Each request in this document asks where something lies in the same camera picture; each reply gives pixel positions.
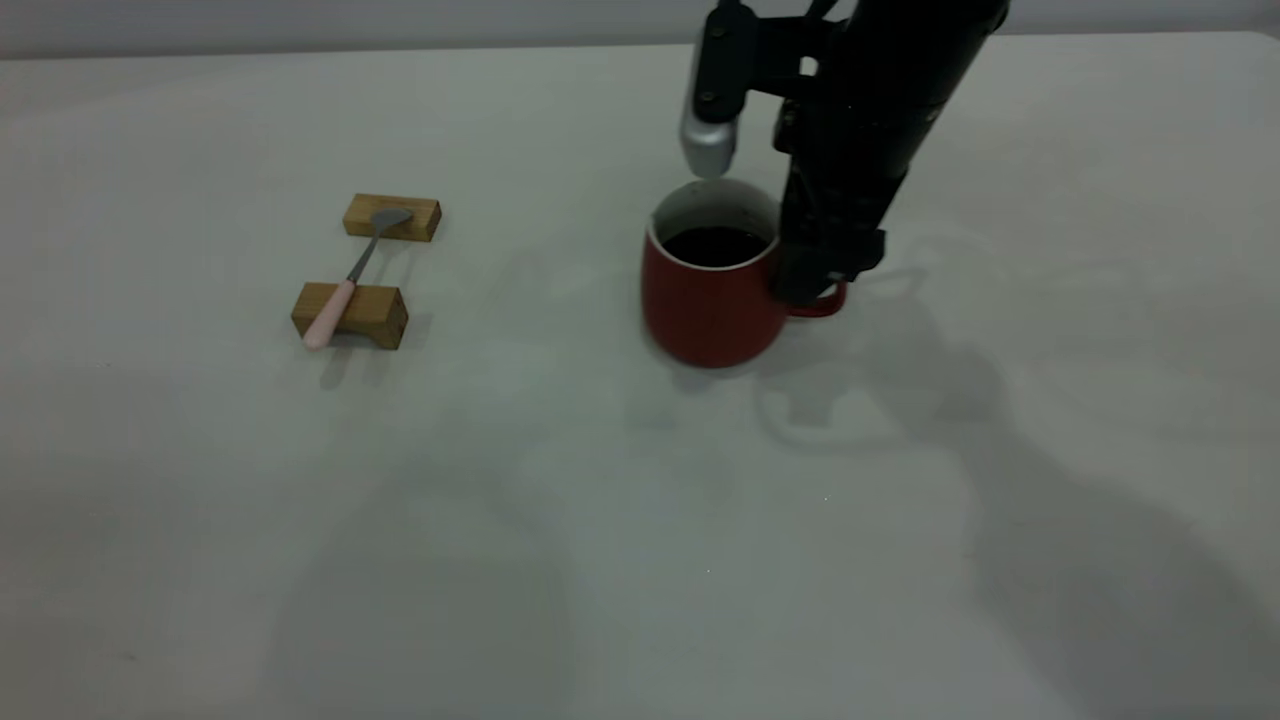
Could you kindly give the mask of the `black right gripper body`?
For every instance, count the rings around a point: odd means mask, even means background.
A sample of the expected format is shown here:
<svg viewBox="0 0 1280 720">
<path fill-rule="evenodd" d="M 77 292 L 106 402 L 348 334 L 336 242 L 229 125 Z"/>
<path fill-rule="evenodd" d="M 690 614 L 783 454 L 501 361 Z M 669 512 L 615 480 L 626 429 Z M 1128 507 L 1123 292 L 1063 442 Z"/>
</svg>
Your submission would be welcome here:
<svg viewBox="0 0 1280 720">
<path fill-rule="evenodd" d="M 788 155 L 783 236 L 878 227 L 946 106 L 943 96 L 787 97 L 774 147 Z"/>
</svg>

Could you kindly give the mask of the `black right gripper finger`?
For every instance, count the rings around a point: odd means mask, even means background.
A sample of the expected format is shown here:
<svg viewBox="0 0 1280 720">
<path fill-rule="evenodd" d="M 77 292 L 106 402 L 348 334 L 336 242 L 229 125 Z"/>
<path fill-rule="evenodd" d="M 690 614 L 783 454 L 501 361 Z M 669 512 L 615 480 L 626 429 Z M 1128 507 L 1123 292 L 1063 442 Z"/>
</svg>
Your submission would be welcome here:
<svg viewBox="0 0 1280 720">
<path fill-rule="evenodd" d="M 800 234 L 782 234 L 771 292 L 788 307 L 842 307 L 850 273 L 850 242 L 810 242 Z"/>
<path fill-rule="evenodd" d="M 847 282 L 852 283 L 861 273 L 876 269 L 884 259 L 886 231 L 860 231 L 855 233 L 847 249 Z"/>
</svg>

